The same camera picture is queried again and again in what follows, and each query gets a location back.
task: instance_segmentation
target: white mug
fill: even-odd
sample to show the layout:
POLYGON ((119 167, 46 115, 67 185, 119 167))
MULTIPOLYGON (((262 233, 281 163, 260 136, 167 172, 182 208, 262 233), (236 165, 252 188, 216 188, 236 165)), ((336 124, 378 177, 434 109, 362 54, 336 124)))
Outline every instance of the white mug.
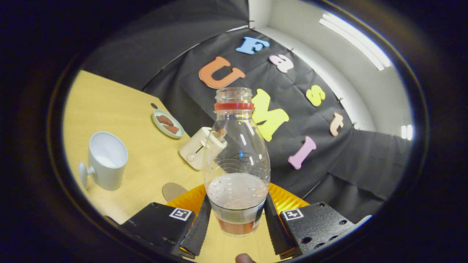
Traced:
POLYGON ((127 159, 127 149, 117 136, 105 131, 96 132, 89 140, 89 168, 82 162, 78 165, 83 187, 88 188, 88 175, 91 175, 100 187, 117 190, 122 184, 127 159))

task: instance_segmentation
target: orange letter u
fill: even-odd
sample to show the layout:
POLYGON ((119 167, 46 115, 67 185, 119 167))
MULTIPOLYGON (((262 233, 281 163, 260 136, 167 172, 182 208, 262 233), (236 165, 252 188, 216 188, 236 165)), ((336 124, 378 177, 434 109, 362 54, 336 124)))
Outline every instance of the orange letter u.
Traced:
POLYGON ((215 71, 219 70, 224 66, 230 65, 231 63, 227 59, 223 57, 216 57, 212 62, 206 64, 200 69, 200 71, 198 72, 198 76, 204 84, 211 88, 224 88, 238 78, 245 78, 244 72, 242 72, 236 67, 233 67, 232 72, 221 80, 215 80, 212 77, 215 71))

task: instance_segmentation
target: table surface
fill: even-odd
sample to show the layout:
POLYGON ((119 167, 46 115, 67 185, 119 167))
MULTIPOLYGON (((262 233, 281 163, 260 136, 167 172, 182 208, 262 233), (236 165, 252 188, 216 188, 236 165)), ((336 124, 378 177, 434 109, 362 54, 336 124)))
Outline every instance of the table surface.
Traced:
MULTIPOLYGON (((95 209, 119 224, 151 202, 166 204, 162 195, 166 183, 187 190, 203 184, 201 171, 192 169, 178 153, 190 137, 185 134, 173 139, 162 133, 151 118, 151 103, 168 112, 158 98, 86 71, 78 74, 66 102, 63 129, 70 170, 95 209), (79 180, 78 164, 88 164, 89 139, 98 131, 116 135, 128 151, 122 186, 115 191, 100 188, 91 177, 85 190, 79 180)), ((194 261, 234 262, 240 253, 248 253, 258 263, 280 261, 265 217, 256 232, 237 238, 222 233, 212 212, 200 255, 194 261)))

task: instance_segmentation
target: brown food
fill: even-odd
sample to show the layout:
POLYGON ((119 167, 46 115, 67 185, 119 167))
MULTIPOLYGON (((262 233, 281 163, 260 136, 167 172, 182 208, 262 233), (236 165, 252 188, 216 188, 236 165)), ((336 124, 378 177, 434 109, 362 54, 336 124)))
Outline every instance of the brown food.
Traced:
POLYGON ((226 129, 221 129, 219 131, 214 131, 213 135, 218 139, 222 139, 226 135, 226 129))
POLYGON ((176 134, 178 131, 179 131, 179 128, 175 127, 175 126, 167 126, 167 125, 163 125, 163 127, 170 131, 171 133, 173 134, 176 134))
POLYGON ((169 125, 169 126, 174 126, 174 123, 172 123, 172 121, 168 117, 166 117, 164 115, 158 116, 158 117, 156 117, 156 119, 158 119, 158 121, 160 123, 164 123, 164 124, 169 125))

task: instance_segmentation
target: fluorescent light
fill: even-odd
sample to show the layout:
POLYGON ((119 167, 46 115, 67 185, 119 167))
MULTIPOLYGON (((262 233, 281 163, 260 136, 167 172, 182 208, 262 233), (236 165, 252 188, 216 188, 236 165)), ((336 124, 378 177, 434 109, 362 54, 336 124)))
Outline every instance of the fluorescent light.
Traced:
POLYGON ((406 126, 402 126, 402 138, 406 139, 406 126))
POLYGON ((390 59, 385 53, 372 40, 347 22, 334 15, 323 14, 319 23, 356 46, 378 70, 391 66, 390 59))
POLYGON ((413 126, 411 124, 402 126, 402 138, 408 140, 413 139, 413 126))
POLYGON ((413 139, 413 126, 411 126, 411 124, 408 125, 408 127, 406 128, 406 133, 407 133, 406 139, 408 140, 413 139))

